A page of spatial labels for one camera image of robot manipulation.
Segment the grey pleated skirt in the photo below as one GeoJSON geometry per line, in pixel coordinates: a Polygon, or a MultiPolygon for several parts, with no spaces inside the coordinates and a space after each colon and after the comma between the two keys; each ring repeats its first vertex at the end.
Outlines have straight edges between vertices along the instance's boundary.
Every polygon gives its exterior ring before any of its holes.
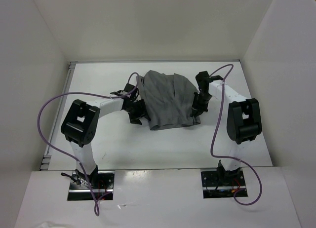
{"type": "Polygon", "coordinates": [[[150,70],[137,78],[152,131],[189,127],[201,123],[191,116],[197,88],[183,75],[166,75],[150,70]]]}

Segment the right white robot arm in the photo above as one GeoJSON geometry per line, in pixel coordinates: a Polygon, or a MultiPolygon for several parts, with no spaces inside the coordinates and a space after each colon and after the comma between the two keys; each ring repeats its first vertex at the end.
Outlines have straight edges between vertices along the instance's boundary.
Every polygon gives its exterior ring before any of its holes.
{"type": "Polygon", "coordinates": [[[211,142],[211,155],[218,158],[216,179],[222,185],[228,185],[240,173],[241,156],[239,153],[246,142],[256,139],[262,132],[260,106],[255,98],[246,98],[226,85],[221,76],[210,76],[207,71],[196,75],[199,92],[195,93],[191,116],[197,117],[208,111],[212,97],[221,101],[219,118],[211,142]],[[214,146],[224,109],[227,113],[226,132],[235,143],[229,155],[215,155],[214,146]]]}

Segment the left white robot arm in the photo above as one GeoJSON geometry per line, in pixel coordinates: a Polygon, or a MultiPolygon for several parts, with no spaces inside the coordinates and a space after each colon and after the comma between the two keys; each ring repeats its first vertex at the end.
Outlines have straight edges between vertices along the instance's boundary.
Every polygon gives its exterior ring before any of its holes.
{"type": "Polygon", "coordinates": [[[109,97],[89,102],[74,100],[62,123],[61,132],[70,143],[76,162],[77,176],[85,187],[95,187],[100,177],[92,152],[100,118],[113,112],[126,111],[131,124],[141,125],[141,118],[150,120],[145,101],[138,88],[126,84],[123,90],[110,93],[109,97]]]}

